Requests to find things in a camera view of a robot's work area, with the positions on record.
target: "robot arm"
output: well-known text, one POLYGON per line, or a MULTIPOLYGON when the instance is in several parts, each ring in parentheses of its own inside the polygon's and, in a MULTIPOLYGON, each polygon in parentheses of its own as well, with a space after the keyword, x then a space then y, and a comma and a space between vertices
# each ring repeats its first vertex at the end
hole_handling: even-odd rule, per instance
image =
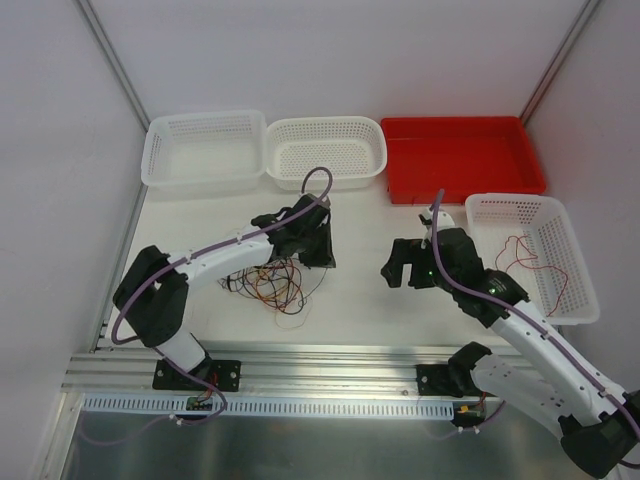
POLYGON ((545 320, 527 293, 506 273, 484 269, 475 246, 451 217, 425 210, 424 239, 396 239, 389 261, 381 270, 391 288, 402 282, 402 269, 411 265, 409 286, 439 287, 458 306, 513 345, 544 379, 511 367, 491 350, 475 342, 458 351, 448 363, 447 378, 428 379, 443 393, 462 396, 469 387, 492 393, 530 416, 560 439, 567 455, 584 471, 602 478, 638 443, 629 422, 613 403, 640 419, 640 392, 628 394, 594 368, 545 320), (533 323, 507 309, 454 288, 441 274, 432 249, 432 225, 442 266, 455 282, 500 299, 533 323), (596 377, 605 390, 587 381, 596 377))
POLYGON ((124 276, 113 303, 125 313, 146 347, 156 349, 190 375, 202 378, 209 370, 210 359, 182 324, 189 292, 245 268, 296 254, 308 267, 335 267, 330 218, 329 202, 318 202, 306 194, 291 208, 254 218, 237 236, 223 239, 221 243, 226 246, 207 253, 196 255, 203 250, 194 249, 164 254, 155 245, 147 247, 124 276), (125 309, 141 286, 163 270, 166 273, 160 274, 125 309))

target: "gray wall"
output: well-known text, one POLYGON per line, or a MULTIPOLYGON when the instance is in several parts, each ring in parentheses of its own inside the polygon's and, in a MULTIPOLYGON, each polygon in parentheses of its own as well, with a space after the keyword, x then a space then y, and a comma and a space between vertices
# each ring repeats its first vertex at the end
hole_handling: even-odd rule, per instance
POLYGON ((0 478, 46 443, 139 182, 144 135, 70 0, 0 7, 0 478))
POLYGON ((518 115, 584 0, 94 0, 151 117, 518 115))
POLYGON ((529 128, 602 308, 600 321, 567 335, 630 390, 640 389, 639 19, 640 2, 607 0, 529 128))

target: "tangled wire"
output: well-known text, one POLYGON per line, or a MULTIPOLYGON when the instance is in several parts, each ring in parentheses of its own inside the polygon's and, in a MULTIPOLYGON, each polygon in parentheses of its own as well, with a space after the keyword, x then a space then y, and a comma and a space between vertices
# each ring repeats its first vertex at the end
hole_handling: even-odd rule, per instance
POLYGON ((320 286, 305 294, 302 291, 302 272, 291 258, 276 260, 259 267, 251 267, 220 279, 225 290, 245 298, 260 300, 268 308, 285 315, 297 315, 304 309, 309 296, 320 286))

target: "white table surface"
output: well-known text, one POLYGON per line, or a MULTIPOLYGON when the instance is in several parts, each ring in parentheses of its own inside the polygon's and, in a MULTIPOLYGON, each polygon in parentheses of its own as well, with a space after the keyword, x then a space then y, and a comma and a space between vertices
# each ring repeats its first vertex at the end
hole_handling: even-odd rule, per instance
MULTIPOLYGON (((269 178, 242 195, 204 200, 163 200, 149 190, 138 221, 128 265, 137 253, 155 244, 163 252, 203 247, 247 225, 260 214, 293 205, 297 194, 279 190, 269 178)), ((203 341, 344 344, 377 346, 461 346, 474 340, 487 346, 505 342, 464 315, 451 297, 438 289, 390 289, 380 275, 394 238, 420 238, 422 207, 394 206, 386 179, 369 188, 330 194, 333 251, 330 269, 311 301, 296 316, 278 314, 257 300, 222 290, 217 283, 190 294, 185 324, 203 341)), ((445 206, 466 226, 462 206, 445 206)), ((405 269, 408 279, 408 267, 405 269)), ((324 269, 303 271, 303 290, 310 291, 324 269)), ((114 309, 107 334, 116 317, 114 309)), ((123 322, 119 337, 133 332, 123 322)))

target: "white mesh basket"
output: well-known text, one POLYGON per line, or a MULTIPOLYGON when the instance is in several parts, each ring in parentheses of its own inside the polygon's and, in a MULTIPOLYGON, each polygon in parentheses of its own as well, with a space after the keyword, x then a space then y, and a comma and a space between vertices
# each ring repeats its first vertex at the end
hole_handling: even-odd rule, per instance
POLYGON ((215 193, 258 185, 265 171, 266 122, 256 110, 156 118, 142 154, 142 181, 180 192, 215 193))
MULTIPOLYGON (((510 236, 525 236, 522 241, 533 255, 519 247, 519 258, 537 256, 536 260, 522 262, 535 270, 515 263, 508 273, 547 314, 550 323, 577 325, 599 318, 600 308, 589 272, 562 203, 538 195, 488 193, 471 195, 465 207, 469 233, 485 268, 496 268, 495 259, 510 236), (540 268, 546 265, 555 266, 567 277, 559 270, 540 268)), ((516 240, 511 239, 507 250, 500 255, 500 270, 515 261, 515 244, 516 240)))
MULTIPOLYGON (((369 185, 387 165, 387 145, 380 125, 365 117, 318 117, 280 120, 267 129, 267 173, 285 190, 300 190, 314 167, 327 167, 333 188, 369 185)), ((314 175, 309 190, 322 190, 326 175, 314 175)))

